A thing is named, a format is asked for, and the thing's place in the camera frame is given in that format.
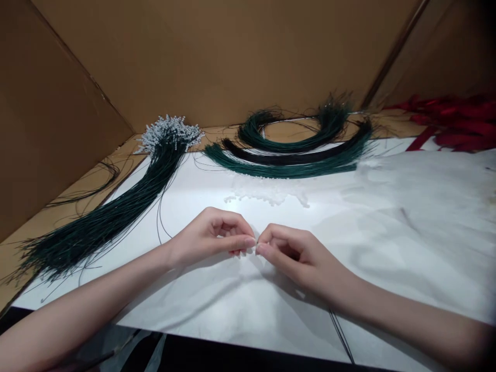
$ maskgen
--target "wire bundle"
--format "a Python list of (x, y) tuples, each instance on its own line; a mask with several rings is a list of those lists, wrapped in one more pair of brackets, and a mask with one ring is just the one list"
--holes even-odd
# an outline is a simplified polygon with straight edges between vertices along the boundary
[(240, 142), (254, 150), (239, 147), (225, 138), (222, 146), (217, 143), (206, 146), (205, 155), (234, 172), (266, 178), (307, 178), (353, 171), (373, 131), (368, 119), (356, 123), (359, 129), (348, 141), (327, 150), (305, 153), (336, 141), (345, 128), (348, 113), (347, 105), (331, 99), (319, 108), (317, 115), (309, 116), (320, 124), (315, 135), (299, 142), (278, 143), (263, 138), (260, 131), (280, 121), (281, 116), (269, 110), (259, 111), (238, 130)]
[(73, 273), (81, 261), (128, 229), (167, 186), (187, 149), (199, 143), (198, 126), (186, 126), (184, 118), (169, 118), (147, 126), (139, 151), (150, 153), (151, 161), (143, 178), (130, 190), (108, 204), (48, 234), (22, 242), (24, 261), (7, 281), (20, 278), (28, 270), (42, 271), (53, 281)]

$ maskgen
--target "left hand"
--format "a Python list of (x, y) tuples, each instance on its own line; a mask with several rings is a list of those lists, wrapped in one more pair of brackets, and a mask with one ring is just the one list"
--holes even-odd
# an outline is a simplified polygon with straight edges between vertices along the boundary
[(174, 268), (220, 252), (239, 255), (255, 244), (252, 228), (239, 213), (207, 207), (165, 245), (168, 264)]

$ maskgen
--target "cardboard wall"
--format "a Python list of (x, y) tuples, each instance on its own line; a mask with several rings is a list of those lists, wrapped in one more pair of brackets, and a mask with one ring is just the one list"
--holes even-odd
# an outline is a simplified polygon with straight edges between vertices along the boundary
[(449, 2), (402, 78), (385, 92), (386, 105), (403, 102), (413, 94), (434, 98), (496, 91), (496, 49), (480, 3)]
[(137, 133), (202, 127), (275, 104), (357, 106), (417, 0), (33, 0)]
[(0, 241), (132, 135), (26, 0), (0, 2)]

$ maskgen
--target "bead cluster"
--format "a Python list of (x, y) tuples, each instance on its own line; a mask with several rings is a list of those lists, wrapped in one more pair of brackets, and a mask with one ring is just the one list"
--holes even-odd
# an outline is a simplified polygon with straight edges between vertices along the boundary
[(205, 136), (205, 133), (200, 130), (198, 125), (188, 126), (184, 124), (184, 116), (159, 116), (159, 119), (151, 126), (146, 126), (146, 132), (143, 133), (141, 138), (137, 139), (142, 144), (139, 150), (135, 153), (149, 152), (153, 155), (155, 147), (158, 144), (186, 144), (186, 151), (194, 145), (197, 145)]

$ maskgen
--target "red ribbon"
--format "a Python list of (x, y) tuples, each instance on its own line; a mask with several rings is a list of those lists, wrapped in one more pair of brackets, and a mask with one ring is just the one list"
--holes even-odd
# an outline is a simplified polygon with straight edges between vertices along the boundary
[(398, 105), (385, 107), (416, 113), (410, 120), (427, 126), (407, 151), (420, 150), (437, 131), (435, 142), (453, 151), (477, 151), (496, 147), (496, 100), (489, 96), (445, 96), (419, 100), (418, 95)]

